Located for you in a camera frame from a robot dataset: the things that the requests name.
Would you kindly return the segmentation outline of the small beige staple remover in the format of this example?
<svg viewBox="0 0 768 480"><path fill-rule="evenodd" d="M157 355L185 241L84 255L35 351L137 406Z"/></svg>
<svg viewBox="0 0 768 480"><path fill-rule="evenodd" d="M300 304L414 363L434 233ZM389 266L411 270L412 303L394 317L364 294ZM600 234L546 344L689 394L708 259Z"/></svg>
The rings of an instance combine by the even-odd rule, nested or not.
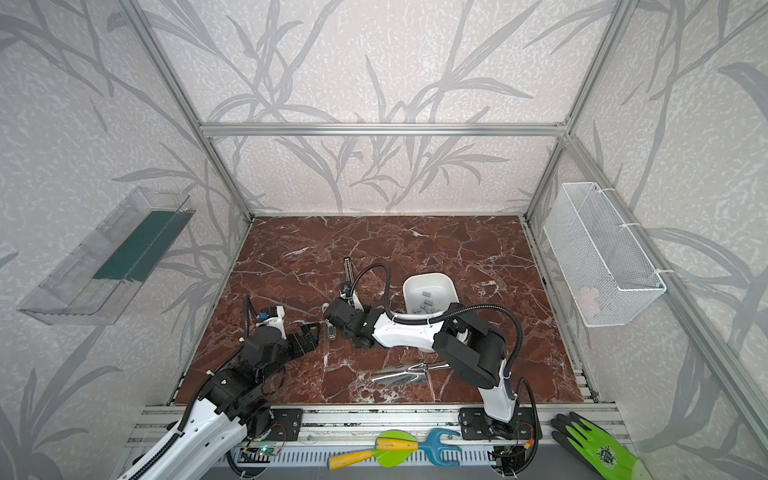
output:
<svg viewBox="0 0 768 480"><path fill-rule="evenodd" d="M326 328L327 328L328 339L330 341L335 340L336 336L337 336L336 327L330 321L327 321L326 322Z"/></svg>

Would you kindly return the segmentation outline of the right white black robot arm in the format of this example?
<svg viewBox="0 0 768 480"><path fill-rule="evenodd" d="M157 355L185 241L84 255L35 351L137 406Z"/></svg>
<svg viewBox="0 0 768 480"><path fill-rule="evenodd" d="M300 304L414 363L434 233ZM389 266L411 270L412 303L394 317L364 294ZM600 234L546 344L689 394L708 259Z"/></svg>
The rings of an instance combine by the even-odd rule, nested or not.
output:
<svg viewBox="0 0 768 480"><path fill-rule="evenodd" d="M492 310L515 326L513 347L495 325L479 315ZM342 298L330 303L323 318L358 348L410 347L437 354L463 380L478 388L485 414L493 420L512 420L517 394L509 385L511 368L523 345L524 330L508 308L453 302L444 311L429 314L395 314L382 308L356 308Z"/></svg>

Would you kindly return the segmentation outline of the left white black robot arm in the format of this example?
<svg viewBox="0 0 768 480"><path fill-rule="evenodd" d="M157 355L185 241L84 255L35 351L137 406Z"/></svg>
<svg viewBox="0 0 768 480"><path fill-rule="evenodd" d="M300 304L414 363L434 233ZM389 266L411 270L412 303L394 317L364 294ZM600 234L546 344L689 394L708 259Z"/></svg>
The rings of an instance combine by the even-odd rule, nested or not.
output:
<svg viewBox="0 0 768 480"><path fill-rule="evenodd" d="M315 350L321 327L302 325L287 335L275 326L256 328L196 389L174 427L121 477L200 479L244 439L264 434L272 415L262 385Z"/></svg>

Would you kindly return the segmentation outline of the white rectangular staple tray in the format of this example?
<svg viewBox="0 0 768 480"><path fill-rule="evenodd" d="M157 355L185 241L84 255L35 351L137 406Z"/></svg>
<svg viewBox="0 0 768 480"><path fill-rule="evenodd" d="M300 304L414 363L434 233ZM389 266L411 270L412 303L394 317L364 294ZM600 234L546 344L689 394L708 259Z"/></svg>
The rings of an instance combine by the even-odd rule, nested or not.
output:
<svg viewBox="0 0 768 480"><path fill-rule="evenodd" d="M443 273L410 276L403 284L403 295L407 319L439 314L459 302L453 280Z"/></svg>

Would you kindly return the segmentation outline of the silver metal garden trowel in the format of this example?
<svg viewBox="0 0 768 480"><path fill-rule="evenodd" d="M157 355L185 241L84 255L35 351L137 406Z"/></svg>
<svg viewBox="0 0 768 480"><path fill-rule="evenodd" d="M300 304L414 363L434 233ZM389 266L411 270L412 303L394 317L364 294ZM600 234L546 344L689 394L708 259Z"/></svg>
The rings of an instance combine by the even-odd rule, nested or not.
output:
<svg viewBox="0 0 768 480"><path fill-rule="evenodd" d="M389 367L374 372L370 381L385 386L403 386L415 383L423 383L427 380L427 374L433 370L450 369L447 362L414 363Z"/></svg>

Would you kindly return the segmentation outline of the left electronics board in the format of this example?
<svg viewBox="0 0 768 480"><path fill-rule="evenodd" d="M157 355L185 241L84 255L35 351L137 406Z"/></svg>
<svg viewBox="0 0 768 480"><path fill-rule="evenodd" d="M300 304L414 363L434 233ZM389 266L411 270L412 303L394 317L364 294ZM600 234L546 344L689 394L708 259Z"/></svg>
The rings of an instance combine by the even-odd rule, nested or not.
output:
<svg viewBox="0 0 768 480"><path fill-rule="evenodd" d="M245 464L267 464L274 462L282 448L274 445L244 447L237 454L237 461Z"/></svg>

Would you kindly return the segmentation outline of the electronics board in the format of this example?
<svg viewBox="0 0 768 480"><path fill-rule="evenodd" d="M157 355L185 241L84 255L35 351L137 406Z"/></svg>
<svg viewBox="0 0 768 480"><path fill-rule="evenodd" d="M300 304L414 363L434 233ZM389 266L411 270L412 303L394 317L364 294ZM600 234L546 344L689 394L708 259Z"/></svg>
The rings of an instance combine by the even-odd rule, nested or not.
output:
<svg viewBox="0 0 768 480"><path fill-rule="evenodd" d="M491 468L504 477L516 477L535 458L537 446L533 443L514 446L495 446L488 452Z"/></svg>
<svg viewBox="0 0 768 480"><path fill-rule="evenodd" d="M274 445L244 447L237 454L237 461L245 464L267 464L274 462L282 448Z"/></svg>

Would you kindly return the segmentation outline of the yellow green toy tool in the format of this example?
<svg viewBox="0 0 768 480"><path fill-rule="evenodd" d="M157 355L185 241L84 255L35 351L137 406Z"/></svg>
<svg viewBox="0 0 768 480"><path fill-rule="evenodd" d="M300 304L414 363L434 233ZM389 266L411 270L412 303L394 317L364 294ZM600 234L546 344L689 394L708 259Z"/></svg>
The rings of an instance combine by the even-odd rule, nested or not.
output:
<svg viewBox="0 0 768 480"><path fill-rule="evenodd" d="M389 430L377 437L372 449L330 457L327 466L334 471L373 459L381 467L392 468L405 462L417 450L418 442L412 435L400 430Z"/></svg>

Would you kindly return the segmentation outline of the blue plastic toy wrench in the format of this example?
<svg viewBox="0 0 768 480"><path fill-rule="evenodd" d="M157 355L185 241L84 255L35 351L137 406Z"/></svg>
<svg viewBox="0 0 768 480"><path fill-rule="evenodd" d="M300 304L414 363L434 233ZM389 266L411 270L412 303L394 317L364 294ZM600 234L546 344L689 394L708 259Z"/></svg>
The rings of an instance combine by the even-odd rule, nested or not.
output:
<svg viewBox="0 0 768 480"><path fill-rule="evenodd" d="M443 454L446 452L460 452L461 448L456 445L445 444L442 439L444 436L459 436L460 433L447 428L434 428L428 434L424 441L418 443L418 449L423 451L432 465L438 467L458 467L458 459L445 459Z"/></svg>

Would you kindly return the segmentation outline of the right electronics board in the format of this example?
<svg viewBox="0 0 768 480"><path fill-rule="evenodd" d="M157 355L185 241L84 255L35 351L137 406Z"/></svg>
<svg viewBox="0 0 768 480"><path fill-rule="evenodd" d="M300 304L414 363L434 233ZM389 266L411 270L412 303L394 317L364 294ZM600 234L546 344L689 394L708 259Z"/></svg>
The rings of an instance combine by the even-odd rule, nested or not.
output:
<svg viewBox="0 0 768 480"><path fill-rule="evenodd" d="M491 468L504 477L516 477L535 458L537 446L533 443L514 446L495 446L488 452Z"/></svg>

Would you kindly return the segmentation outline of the pink item in basket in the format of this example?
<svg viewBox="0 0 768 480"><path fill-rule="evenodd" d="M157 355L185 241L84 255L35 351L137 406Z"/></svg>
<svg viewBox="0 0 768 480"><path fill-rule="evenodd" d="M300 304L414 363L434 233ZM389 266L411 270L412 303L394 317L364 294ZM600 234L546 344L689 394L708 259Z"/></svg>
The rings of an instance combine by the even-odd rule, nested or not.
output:
<svg viewBox="0 0 768 480"><path fill-rule="evenodd" d="M576 303L585 320L595 318L601 311L600 291L594 287L582 287L577 296Z"/></svg>

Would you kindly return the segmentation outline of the green black work glove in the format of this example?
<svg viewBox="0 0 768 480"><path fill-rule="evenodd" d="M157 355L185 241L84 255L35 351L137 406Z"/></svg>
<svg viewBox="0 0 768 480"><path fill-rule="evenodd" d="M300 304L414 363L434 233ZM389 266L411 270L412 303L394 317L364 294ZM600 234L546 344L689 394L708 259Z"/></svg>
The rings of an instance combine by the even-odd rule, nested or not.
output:
<svg viewBox="0 0 768 480"><path fill-rule="evenodd" d="M606 430L578 413L558 414L551 426L552 438L603 479L652 478L638 457Z"/></svg>

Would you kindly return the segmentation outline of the clear acrylic wall shelf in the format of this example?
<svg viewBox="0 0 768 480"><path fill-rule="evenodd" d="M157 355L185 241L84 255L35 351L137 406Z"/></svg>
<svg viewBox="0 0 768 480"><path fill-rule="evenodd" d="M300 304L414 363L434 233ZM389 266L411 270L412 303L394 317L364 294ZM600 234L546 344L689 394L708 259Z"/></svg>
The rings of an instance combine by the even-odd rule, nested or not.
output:
<svg viewBox="0 0 768 480"><path fill-rule="evenodd" d="M116 323L194 214L188 194L135 188L18 310L47 325Z"/></svg>

